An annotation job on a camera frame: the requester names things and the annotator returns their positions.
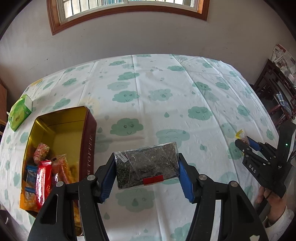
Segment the wooden window frame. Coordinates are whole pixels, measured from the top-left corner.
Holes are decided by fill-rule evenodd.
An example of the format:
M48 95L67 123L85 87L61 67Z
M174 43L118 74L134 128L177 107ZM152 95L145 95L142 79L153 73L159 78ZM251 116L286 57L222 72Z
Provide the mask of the wooden window frame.
M49 24L52 31L52 35L59 33L60 31L74 26L78 23L98 18L101 16L117 14L122 12L169 12L175 14L186 15L194 18L199 18L202 20L207 20L207 14L209 10L210 0L198 0L198 7L197 11L192 11L188 9L176 8L170 6L159 6L159 5L152 5L151 2L145 1L147 5L139 4L139 5L130 5L130 6L120 6L116 5L116 7L110 8L103 8L102 10L91 10L81 12L79 16L72 16L66 21L60 22L59 17L59 9L58 9L58 2L59 0L46 0L47 1L47 12L49 18Z

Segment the blue gripper pad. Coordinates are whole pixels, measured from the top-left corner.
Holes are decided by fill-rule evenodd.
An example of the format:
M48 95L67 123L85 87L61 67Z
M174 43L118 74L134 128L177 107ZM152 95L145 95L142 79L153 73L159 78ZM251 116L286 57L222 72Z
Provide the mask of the blue gripper pad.
M190 181L190 178L182 162L178 161L178 163L179 163L179 171L180 171L179 181L180 181L184 196L189 200L189 202L192 203L194 201L192 182Z
M250 142L250 147L253 148L255 151L261 151L261 148L259 146L259 144L257 142L255 142L254 140L248 138L249 142Z
M115 177L116 177L116 165L115 165L115 160L113 159L106 176L102 182L102 192L100 196L100 200L102 203L110 196Z

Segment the green tissue package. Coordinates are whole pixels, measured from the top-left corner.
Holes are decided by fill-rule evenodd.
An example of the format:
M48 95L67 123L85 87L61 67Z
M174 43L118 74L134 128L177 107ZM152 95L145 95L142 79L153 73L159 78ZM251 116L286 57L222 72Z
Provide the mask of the green tissue package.
M10 128L13 131L32 113L32 100L28 95L22 95L21 98L11 107L8 115Z

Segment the window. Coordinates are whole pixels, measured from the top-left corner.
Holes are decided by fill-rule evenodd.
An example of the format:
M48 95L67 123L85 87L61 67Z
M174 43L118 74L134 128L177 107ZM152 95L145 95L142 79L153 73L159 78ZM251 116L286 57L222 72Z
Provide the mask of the window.
M52 34L104 15L157 11L207 19L210 0L47 0Z

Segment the newspaper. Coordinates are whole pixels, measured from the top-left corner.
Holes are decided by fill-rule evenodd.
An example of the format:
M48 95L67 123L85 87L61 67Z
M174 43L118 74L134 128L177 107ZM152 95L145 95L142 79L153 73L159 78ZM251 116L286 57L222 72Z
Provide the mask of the newspaper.
M296 84L296 61L280 44L274 46L271 61L276 64L294 84Z

